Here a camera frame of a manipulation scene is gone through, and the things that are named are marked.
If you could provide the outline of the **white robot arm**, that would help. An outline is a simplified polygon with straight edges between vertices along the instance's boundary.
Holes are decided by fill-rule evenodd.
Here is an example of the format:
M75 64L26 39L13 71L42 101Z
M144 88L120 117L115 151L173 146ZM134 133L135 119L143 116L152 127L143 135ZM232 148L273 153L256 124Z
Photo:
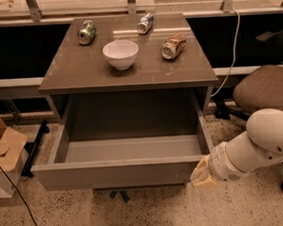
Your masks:
M249 117L243 133L215 146L201 159L191 174L191 182L196 187L215 187L282 161L283 111L263 108Z

